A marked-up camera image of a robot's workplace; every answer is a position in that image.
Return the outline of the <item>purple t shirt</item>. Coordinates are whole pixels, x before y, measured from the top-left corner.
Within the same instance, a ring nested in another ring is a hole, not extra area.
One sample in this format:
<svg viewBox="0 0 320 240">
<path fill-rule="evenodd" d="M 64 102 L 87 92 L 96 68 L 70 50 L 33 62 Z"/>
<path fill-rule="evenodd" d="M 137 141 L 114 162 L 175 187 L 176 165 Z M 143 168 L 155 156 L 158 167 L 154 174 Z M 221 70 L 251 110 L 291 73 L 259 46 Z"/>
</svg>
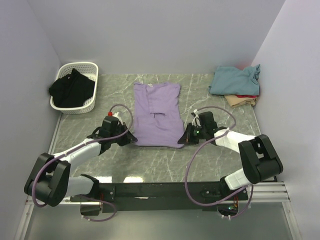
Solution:
<svg viewBox="0 0 320 240">
<path fill-rule="evenodd" d="M 184 133 L 179 111 L 181 85 L 164 82 L 134 83 L 133 135 L 140 147 L 170 147 L 180 149 L 178 140 Z"/>
</svg>

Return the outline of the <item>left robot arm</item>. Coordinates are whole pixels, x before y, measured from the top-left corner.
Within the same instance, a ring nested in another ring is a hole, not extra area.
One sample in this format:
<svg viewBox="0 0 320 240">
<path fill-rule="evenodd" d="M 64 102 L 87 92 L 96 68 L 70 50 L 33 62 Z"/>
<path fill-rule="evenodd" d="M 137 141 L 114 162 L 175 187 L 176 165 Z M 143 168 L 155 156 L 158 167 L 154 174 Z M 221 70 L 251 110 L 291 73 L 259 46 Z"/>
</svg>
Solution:
<svg viewBox="0 0 320 240">
<path fill-rule="evenodd" d="M 57 206 L 64 198 L 83 195 L 88 201 L 100 196 L 100 182 L 87 174 L 70 173 L 87 160 L 103 154 L 116 143 L 120 147 L 136 143 L 137 138 L 119 117 L 106 116 L 100 127 L 78 145 L 60 153 L 42 153 L 24 185 L 24 193 L 41 206 Z"/>
</svg>

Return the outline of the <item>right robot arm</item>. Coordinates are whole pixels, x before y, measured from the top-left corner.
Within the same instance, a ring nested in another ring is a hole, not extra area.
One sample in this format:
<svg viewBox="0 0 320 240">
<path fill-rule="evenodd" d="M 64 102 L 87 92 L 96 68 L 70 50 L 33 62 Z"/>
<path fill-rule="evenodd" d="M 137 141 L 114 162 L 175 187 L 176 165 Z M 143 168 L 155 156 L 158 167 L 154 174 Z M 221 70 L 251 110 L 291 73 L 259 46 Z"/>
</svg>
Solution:
<svg viewBox="0 0 320 240">
<path fill-rule="evenodd" d="M 193 120 L 187 124 L 178 144 L 197 145 L 200 140 L 206 140 L 240 155 L 242 168 L 221 179 L 219 193 L 222 198 L 230 200 L 237 194 L 237 189 L 283 172 L 282 162 L 267 135 L 246 135 L 219 127 L 210 111 L 199 113 L 194 110 L 192 116 Z"/>
</svg>

